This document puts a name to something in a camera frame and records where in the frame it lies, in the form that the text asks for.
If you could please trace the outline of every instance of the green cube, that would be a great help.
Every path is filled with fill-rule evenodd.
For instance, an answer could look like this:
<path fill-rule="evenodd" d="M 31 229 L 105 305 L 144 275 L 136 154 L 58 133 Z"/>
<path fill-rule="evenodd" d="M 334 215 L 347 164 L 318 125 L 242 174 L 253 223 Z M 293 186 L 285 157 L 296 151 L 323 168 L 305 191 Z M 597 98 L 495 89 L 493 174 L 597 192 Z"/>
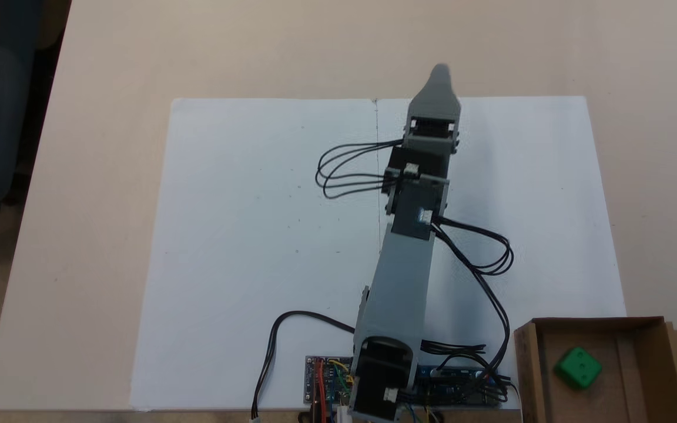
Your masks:
<path fill-rule="evenodd" d="M 586 389 L 602 371 L 602 364 L 585 349 L 573 348 L 555 365 L 555 373 L 570 387 Z"/>

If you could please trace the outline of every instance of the white poster board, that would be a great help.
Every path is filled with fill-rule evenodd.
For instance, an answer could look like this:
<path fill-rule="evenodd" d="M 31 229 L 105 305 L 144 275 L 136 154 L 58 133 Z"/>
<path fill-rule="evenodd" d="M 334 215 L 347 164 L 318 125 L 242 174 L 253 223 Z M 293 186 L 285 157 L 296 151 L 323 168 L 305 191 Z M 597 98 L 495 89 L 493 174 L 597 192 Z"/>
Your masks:
<path fill-rule="evenodd" d="M 445 215 L 511 239 L 515 265 L 491 286 L 511 329 L 543 316 L 625 315 L 591 124 L 582 97 L 460 99 Z M 249 409 L 268 334 L 284 311 L 354 326 L 373 279 L 384 196 L 325 200 L 318 157 L 402 135 L 408 100 L 181 99 L 172 106 L 132 376 L 136 409 Z M 387 152 L 352 169 L 382 172 Z M 474 262 L 496 246 L 450 231 Z M 500 322 L 465 268 L 436 244 L 425 339 L 487 343 Z M 282 324 L 260 409 L 303 405 L 306 355 L 352 339 Z M 440 358 L 425 358 L 438 363 Z M 512 348 L 501 373 L 515 378 Z M 517 407 L 515 399 L 507 404 Z"/>

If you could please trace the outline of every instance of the gray robotic arm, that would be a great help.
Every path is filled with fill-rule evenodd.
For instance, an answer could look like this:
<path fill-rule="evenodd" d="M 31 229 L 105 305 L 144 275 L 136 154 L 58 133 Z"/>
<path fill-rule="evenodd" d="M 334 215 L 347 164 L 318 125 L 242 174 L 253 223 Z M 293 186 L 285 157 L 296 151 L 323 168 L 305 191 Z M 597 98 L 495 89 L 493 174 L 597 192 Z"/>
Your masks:
<path fill-rule="evenodd" d="M 350 413 L 355 418 L 395 423 L 401 412 L 398 391 L 414 384 L 435 242 L 430 225 L 445 209 L 460 111 L 448 67 L 438 64 L 411 100 L 403 143 L 392 149 L 385 176 L 395 183 L 383 192 L 393 222 L 354 333 Z"/>

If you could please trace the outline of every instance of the cardboard box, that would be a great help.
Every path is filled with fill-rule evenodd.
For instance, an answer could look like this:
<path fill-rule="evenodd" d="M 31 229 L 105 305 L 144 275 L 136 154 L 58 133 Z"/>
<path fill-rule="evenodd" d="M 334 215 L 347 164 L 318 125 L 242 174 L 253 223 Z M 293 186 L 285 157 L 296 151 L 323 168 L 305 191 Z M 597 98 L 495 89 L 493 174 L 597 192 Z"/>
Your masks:
<path fill-rule="evenodd" d="M 662 317 L 536 318 L 515 343 L 526 423 L 677 422 L 677 330 Z M 602 364 L 585 391 L 553 372 L 576 346 Z"/>

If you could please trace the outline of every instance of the circuit board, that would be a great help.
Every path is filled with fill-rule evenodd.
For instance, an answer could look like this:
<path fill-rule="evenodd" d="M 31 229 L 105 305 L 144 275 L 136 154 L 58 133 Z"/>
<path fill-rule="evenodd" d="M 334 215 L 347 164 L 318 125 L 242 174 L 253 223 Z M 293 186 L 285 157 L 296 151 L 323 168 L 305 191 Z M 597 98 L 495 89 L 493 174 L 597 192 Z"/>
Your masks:
<path fill-rule="evenodd" d="M 417 376 L 414 378 L 414 390 L 418 394 L 429 392 L 431 395 L 455 395 L 460 392 L 465 383 L 449 384 L 444 382 L 436 382 L 435 378 L 464 378 L 465 380 L 473 380 L 482 373 L 481 368 L 476 367 L 444 367 L 438 370 L 435 378 L 430 378 L 430 372 L 435 370 L 437 366 L 417 366 Z M 487 383 L 494 385 L 491 378 L 488 378 Z M 500 402 L 492 397 L 485 396 L 480 393 L 472 393 L 466 399 L 452 407 L 497 407 Z"/>
<path fill-rule="evenodd" d="M 352 357 L 316 357 L 308 356 L 304 359 L 304 395 L 303 402 L 309 404 L 314 401 L 317 394 L 317 374 L 315 364 L 320 362 L 323 366 L 323 388 L 325 388 L 326 401 L 328 404 L 349 404 L 351 394 L 351 376 L 340 364 L 332 364 L 335 361 L 343 364 L 347 369 L 351 368 Z"/>
<path fill-rule="evenodd" d="M 323 366 L 323 388 L 326 393 L 326 401 L 328 404 L 349 404 L 350 397 L 350 375 L 344 368 L 339 365 L 331 364 L 330 361 L 337 361 L 344 364 L 347 368 L 351 368 L 352 357 L 318 357 L 308 356 L 304 359 L 304 396 L 303 401 L 309 404 L 314 401 L 315 394 L 319 391 L 317 387 L 317 373 L 315 372 L 315 364 Z M 459 380 L 473 380 L 481 373 L 481 368 L 475 367 L 445 367 L 438 371 L 434 378 L 430 377 L 430 372 L 435 370 L 437 366 L 417 366 L 417 375 L 414 377 L 414 393 L 422 394 L 428 393 L 432 396 L 454 395 L 464 388 L 464 383 L 445 383 L 436 381 L 436 378 L 457 377 Z M 489 396 L 473 393 L 462 399 L 461 402 L 455 404 L 454 408 L 459 407 L 487 407 L 495 408 L 499 406 L 499 402 Z"/>

